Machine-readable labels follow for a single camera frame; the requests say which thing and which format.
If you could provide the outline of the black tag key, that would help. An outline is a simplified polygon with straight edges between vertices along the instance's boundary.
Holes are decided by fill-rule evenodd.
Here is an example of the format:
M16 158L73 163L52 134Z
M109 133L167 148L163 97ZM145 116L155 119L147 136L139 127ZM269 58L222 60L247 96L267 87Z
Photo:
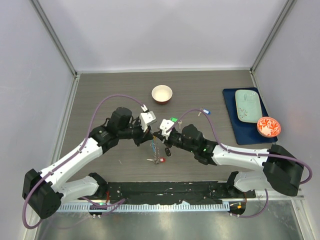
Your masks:
M165 154L166 154L167 157L171 157L172 156L171 150L168 147L166 147L164 149L164 151L165 151Z

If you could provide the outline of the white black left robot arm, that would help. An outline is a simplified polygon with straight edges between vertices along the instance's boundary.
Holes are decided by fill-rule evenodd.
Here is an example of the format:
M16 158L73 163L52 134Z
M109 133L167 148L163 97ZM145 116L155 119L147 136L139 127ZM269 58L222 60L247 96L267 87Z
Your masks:
M120 140L133 140L136 146L152 140L151 124L155 122L152 111L147 110L134 118L131 110L118 107L111 117L89 133L87 139L56 163L41 171L29 170L24 176L22 198L42 220L52 216L63 203L86 196L102 199L108 184L99 174L90 173L72 182L69 179L117 146Z

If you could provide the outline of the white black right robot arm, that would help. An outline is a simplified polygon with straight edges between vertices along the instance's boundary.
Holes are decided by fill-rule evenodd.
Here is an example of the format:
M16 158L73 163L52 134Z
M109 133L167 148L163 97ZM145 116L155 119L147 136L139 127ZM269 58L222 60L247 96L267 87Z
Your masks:
M219 145L204 138L194 125L178 132L161 127L153 133L167 148L176 147L194 155L203 165L235 166L248 172L232 172L227 180L226 193L233 198L243 192L273 189L282 195L295 197L301 184L304 167L295 158L287 156L283 147L247 149Z

